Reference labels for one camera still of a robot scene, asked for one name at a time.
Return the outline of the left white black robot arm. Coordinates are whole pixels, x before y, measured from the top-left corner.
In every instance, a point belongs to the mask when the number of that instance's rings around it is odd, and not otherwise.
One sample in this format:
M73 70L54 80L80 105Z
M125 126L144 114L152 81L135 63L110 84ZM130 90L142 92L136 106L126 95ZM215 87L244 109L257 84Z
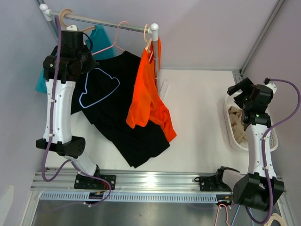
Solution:
M59 43L43 62L47 87L47 122L38 149L52 151L66 158L85 177L85 184L96 189L101 177L96 174L97 165L84 153L86 141L71 134L71 103L78 77L98 63L87 47L81 31L61 31Z

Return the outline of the beige t shirt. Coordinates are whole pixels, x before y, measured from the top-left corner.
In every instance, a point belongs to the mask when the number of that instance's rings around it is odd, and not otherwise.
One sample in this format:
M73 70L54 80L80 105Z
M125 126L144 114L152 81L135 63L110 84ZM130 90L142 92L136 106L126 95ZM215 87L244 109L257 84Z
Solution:
M243 111L239 108L231 106L228 112L235 140L239 144L248 141L248 137L246 135L246 132L244 131L243 122L241 120Z

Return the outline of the black t shirt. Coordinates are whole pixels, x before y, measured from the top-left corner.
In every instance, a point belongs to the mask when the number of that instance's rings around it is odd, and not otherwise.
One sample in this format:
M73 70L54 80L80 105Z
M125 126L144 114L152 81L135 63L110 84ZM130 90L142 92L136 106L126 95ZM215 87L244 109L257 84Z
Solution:
M148 121L145 127L135 126L132 129L126 123L140 60L140 57L127 51L99 60L97 68L120 80L118 90L104 101L83 109L78 101L79 89L86 76L82 74L76 81L71 104L71 113L82 111L90 124L111 141L129 166L134 168L159 156L170 146L159 125Z

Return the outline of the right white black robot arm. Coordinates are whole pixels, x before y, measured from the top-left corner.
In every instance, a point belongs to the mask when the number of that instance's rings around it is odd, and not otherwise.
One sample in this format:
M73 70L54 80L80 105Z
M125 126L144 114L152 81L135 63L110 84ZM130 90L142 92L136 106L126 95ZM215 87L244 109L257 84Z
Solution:
M227 93L231 96L239 90L241 93L234 97L234 102L242 109L243 127L248 137L248 171L242 175L236 169L221 166L214 186L221 191L229 187L235 204L267 211L285 188L273 169L269 142L272 123L267 108L276 90L268 81L255 85L245 78L229 87Z

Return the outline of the light blue wire hanger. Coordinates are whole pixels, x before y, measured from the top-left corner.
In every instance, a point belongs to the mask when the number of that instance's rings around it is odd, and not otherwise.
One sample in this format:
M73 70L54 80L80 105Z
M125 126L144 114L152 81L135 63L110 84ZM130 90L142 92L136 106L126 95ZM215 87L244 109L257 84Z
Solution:
M120 80L101 68L89 71L79 89L79 105L88 109L111 96L120 86Z

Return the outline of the pink wire hanger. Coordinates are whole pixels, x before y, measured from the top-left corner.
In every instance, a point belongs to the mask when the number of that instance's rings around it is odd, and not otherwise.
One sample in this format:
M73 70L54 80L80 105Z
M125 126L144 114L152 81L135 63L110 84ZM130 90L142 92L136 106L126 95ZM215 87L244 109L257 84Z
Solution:
M119 28L120 28L120 26L121 26L122 24L128 25L128 21L126 21L126 20L121 21L121 22L117 25L116 33L115 33L115 39L114 39L113 44L112 44L111 46L109 46L109 47L106 47L106 48L104 48L104 49L101 49L101 50L99 50L99 51L97 51L97 52L92 53L92 55L96 55L96 54L99 54L99 53L101 53L101 52L107 51L107 50L109 50L109 49L111 49L111 48L113 48L113 47L117 47L119 50L121 50L121 51L123 51L123 52L125 51L123 48L121 48L121 47L119 47L119 46L117 45Z

